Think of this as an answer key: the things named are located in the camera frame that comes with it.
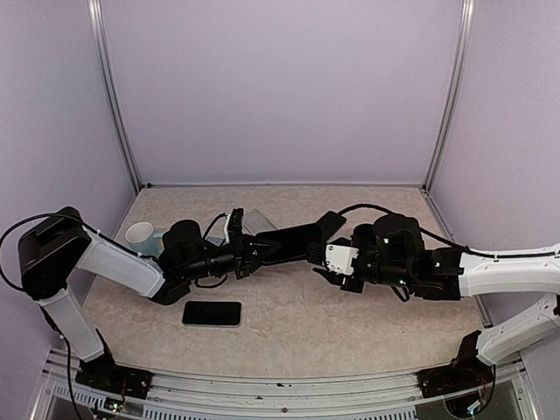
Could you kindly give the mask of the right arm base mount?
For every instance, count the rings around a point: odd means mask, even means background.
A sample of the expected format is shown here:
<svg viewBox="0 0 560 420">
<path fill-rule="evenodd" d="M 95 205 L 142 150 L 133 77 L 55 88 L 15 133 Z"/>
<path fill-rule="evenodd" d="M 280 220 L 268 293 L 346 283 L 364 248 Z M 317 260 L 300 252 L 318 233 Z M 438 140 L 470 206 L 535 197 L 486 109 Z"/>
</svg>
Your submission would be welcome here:
<svg viewBox="0 0 560 420">
<path fill-rule="evenodd" d="M 447 365 L 422 369 L 417 372 L 423 398 L 443 396 L 492 382 L 494 368 L 477 358 L 476 344 L 481 330 L 466 335 L 457 355 Z"/>
</svg>

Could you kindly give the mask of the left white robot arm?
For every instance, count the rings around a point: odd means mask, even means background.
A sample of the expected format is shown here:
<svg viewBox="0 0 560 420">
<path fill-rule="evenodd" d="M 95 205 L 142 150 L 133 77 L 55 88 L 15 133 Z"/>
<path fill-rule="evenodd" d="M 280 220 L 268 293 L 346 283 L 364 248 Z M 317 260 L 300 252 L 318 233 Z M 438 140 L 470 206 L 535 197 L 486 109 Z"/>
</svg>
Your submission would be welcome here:
<svg viewBox="0 0 560 420">
<path fill-rule="evenodd" d="M 79 211 L 65 207 L 38 216 L 38 225 L 17 244 L 24 293 L 38 302 L 46 317 L 66 338 L 87 372 L 104 389 L 122 381 L 122 369 L 106 355 L 102 336 L 88 322 L 67 279 L 73 270 L 104 277 L 160 305 L 171 305 L 190 291 L 193 282 L 233 273 L 249 276 L 281 248 L 279 241 L 244 234 L 243 211 L 227 217 L 226 241 L 205 239 L 194 220 L 180 220 L 163 235 L 158 256 L 143 255 L 94 230 Z"/>
</svg>

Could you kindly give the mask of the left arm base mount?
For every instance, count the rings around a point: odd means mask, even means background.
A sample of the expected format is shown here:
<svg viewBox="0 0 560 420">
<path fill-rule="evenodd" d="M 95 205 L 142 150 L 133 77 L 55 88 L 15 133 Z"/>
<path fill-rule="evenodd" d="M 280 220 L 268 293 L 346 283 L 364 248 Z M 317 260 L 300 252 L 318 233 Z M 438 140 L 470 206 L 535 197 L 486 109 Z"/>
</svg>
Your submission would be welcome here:
<svg viewBox="0 0 560 420">
<path fill-rule="evenodd" d="M 80 363 L 75 380 L 92 389 L 145 400 L 152 377 L 153 373 L 148 370 L 125 367 L 113 362 L 91 361 Z"/>
</svg>

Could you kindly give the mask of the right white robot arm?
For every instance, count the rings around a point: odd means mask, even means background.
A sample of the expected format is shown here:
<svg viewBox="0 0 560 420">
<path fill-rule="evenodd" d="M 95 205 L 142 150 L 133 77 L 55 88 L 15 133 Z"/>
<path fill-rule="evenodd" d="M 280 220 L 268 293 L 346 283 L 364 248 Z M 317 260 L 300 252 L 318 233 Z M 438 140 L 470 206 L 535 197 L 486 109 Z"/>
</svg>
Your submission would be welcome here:
<svg viewBox="0 0 560 420">
<path fill-rule="evenodd" d="M 313 242 L 307 260 L 330 284 L 360 293 L 364 284 L 390 287 L 402 300 L 455 301 L 494 293 L 541 292 L 543 298 L 516 316 L 465 336 L 447 373 L 468 387 L 482 366 L 492 366 L 559 327 L 559 247 L 527 251 L 478 251 L 451 242 L 427 249 L 417 219 L 389 213 L 359 225 L 350 239 Z"/>
</svg>

